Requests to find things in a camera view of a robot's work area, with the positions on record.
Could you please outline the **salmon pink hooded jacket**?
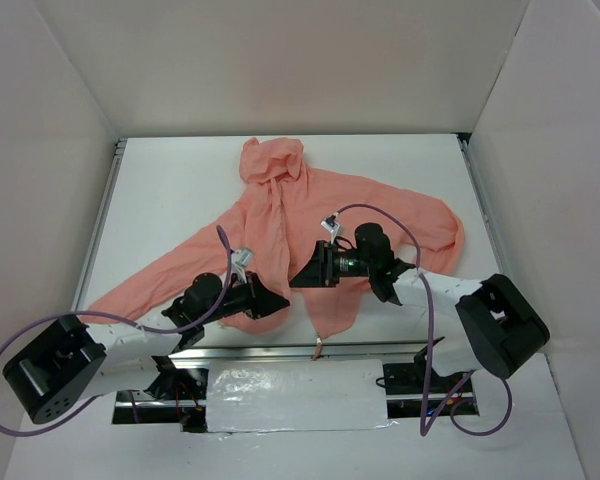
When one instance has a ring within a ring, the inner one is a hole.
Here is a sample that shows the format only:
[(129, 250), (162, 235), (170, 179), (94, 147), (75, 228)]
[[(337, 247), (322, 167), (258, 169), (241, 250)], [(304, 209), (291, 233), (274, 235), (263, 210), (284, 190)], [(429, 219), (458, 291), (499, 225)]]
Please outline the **salmon pink hooded jacket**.
[(197, 275), (223, 273), (223, 229), (233, 247), (253, 251), (251, 268), (292, 306), (215, 323), (206, 345), (297, 343), (348, 330), (361, 320), (365, 282), (289, 286), (326, 237), (327, 215), (342, 210), (347, 233), (379, 223), (401, 253), (418, 245), (429, 271), (450, 274), (461, 259), (461, 219), (441, 199), (408, 188), (407, 155), (388, 136), (129, 142), (85, 299), (90, 321), (156, 317)]

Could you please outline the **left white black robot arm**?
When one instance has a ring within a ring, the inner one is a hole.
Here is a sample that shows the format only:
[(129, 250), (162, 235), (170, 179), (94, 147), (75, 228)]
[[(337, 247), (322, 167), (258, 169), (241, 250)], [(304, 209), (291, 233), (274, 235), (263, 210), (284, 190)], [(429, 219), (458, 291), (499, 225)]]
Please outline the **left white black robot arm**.
[(3, 376), (35, 425), (114, 391), (144, 390), (162, 399), (182, 375), (169, 355), (202, 340), (207, 324), (240, 313), (257, 323), (289, 305), (252, 272), (228, 285), (204, 273), (166, 309), (132, 325), (60, 317), (7, 362)]

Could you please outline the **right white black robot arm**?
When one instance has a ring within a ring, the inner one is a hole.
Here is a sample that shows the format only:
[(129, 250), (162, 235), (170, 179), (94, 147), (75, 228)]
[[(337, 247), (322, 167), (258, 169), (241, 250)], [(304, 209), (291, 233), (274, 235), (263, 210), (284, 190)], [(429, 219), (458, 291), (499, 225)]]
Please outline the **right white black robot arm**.
[(470, 280), (417, 270), (396, 257), (376, 223), (355, 230), (355, 246), (340, 250), (336, 238), (316, 242), (293, 288), (333, 288), (344, 278), (365, 278), (383, 303), (431, 309), (458, 321), (463, 333), (434, 336), (415, 367), (417, 384), (437, 391), (450, 376), (485, 370), (507, 380), (550, 340), (550, 332), (509, 277)]

